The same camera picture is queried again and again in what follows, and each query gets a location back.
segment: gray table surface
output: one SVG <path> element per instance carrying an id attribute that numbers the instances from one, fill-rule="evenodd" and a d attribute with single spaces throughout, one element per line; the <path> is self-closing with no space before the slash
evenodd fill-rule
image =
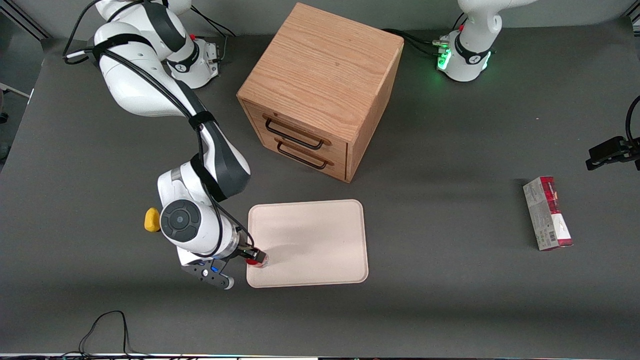
<path id="1" fill-rule="evenodd" d="M 584 165 L 638 94 L 628 19 L 505 29 L 467 84 L 407 46 L 351 184 L 260 145 L 236 92 L 269 40 L 230 39 L 221 76 L 197 90 L 252 168 L 224 205 L 246 221 L 256 204 L 358 199 L 369 278 L 256 290 L 237 261 L 219 291 L 182 272 L 142 221 L 157 176 L 195 153 L 191 128 L 126 113 L 58 42 L 0 174 L 0 352 L 73 350 L 121 309 L 143 352 L 640 358 L 640 174 Z M 544 175 L 572 248 L 536 248 L 521 185 Z M 119 352 L 121 330 L 105 319 L 88 350 Z"/>

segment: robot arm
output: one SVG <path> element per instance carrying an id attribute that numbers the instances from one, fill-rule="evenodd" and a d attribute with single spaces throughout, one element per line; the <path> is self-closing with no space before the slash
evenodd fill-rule
<path id="1" fill-rule="evenodd" d="M 515 8 L 537 0 L 458 0 L 468 20 L 461 30 L 440 37 L 447 44 L 438 59 L 438 70 L 456 81 L 472 81 L 480 75 L 491 56 L 490 48 L 502 30 L 503 9 Z"/>
<path id="2" fill-rule="evenodd" d="M 172 76 L 190 88 L 200 88 L 218 75 L 216 45 L 192 39 L 178 19 L 191 8 L 191 0 L 102 0 L 95 6 L 108 22 L 136 28 L 159 60 L 166 60 Z"/>
<path id="3" fill-rule="evenodd" d="M 248 243 L 242 226 L 218 205 L 244 190 L 251 174 L 246 160 L 193 91 L 164 72 L 152 44 L 138 29 L 109 22 L 96 32 L 95 44 L 100 71 L 123 109 L 146 117 L 185 116 L 198 133 L 203 149 L 158 179 L 160 230 L 177 247 L 183 269 L 195 266 L 197 271 L 189 273 L 198 276 L 209 271 L 198 266 L 218 269 L 216 276 L 202 279 L 230 288 L 233 280 L 221 272 L 228 259 L 242 256 L 266 262 L 265 253 Z"/>

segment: black strap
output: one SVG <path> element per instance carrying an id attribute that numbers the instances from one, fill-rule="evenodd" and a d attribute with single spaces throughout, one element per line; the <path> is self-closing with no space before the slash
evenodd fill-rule
<path id="1" fill-rule="evenodd" d="M 207 187 L 211 196 L 213 196 L 213 199 L 217 202 L 226 200 L 227 197 L 222 193 L 220 186 L 218 186 L 218 182 L 216 182 L 211 173 L 204 167 L 202 161 L 200 161 L 200 155 L 195 154 L 189 162 L 191 163 L 193 171 L 200 178 L 204 186 Z"/>
<path id="2" fill-rule="evenodd" d="M 141 42 L 142 44 L 149 45 L 153 49 L 149 40 L 143 36 L 136 34 L 119 34 L 114 35 L 94 46 L 92 49 L 93 56 L 98 60 L 105 50 L 111 49 L 114 46 L 128 44 L 129 42 Z"/>
<path id="3" fill-rule="evenodd" d="M 469 65 L 475 65 L 479 63 L 482 59 L 484 59 L 484 57 L 489 53 L 489 51 L 491 51 L 491 48 L 489 48 L 481 53 L 474 53 L 471 50 L 465 49 L 465 47 L 462 46 L 462 43 L 460 42 L 460 34 L 456 36 L 455 46 L 456 46 L 456 50 L 458 51 L 458 54 L 462 55 L 462 57 L 465 59 L 465 61 Z"/>
<path id="4" fill-rule="evenodd" d="M 209 122 L 209 121 L 213 121 L 216 124 L 218 123 L 216 118 L 213 117 L 212 113 L 210 113 L 208 111 L 201 111 L 201 112 L 197 113 L 196 115 L 193 115 L 192 117 L 189 118 L 189 125 L 191 125 L 191 127 L 195 131 L 200 131 L 200 125 L 204 124 L 205 122 Z"/>
<path id="5" fill-rule="evenodd" d="M 174 68 L 177 72 L 187 72 L 191 69 L 191 66 L 195 64 L 196 61 L 198 61 L 198 57 L 200 57 L 200 46 L 198 46 L 198 44 L 194 44 L 193 51 L 188 58 L 182 61 L 167 60 L 166 63 Z"/>

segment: beige tray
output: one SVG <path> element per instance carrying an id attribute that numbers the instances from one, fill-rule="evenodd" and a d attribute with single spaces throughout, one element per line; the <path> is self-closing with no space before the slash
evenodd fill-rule
<path id="1" fill-rule="evenodd" d="M 263 268 L 247 266 L 254 288 L 352 284 L 369 275 L 364 213 L 357 200 L 256 205 L 249 232 L 267 253 Z"/>

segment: black circular cap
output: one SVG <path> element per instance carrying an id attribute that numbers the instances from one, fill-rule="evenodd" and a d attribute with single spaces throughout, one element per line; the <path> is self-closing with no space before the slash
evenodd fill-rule
<path id="1" fill-rule="evenodd" d="M 198 206 L 189 200 L 176 200 L 160 215 L 160 227 L 169 239 L 187 242 L 196 237 L 202 216 Z"/>
<path id="2" fill-rule="evenodd" d="M 176 210 L 169 218 L 169 224 L 176 230 L 182 230 L 189 224 L 189 213 L 184 210 Z"/>

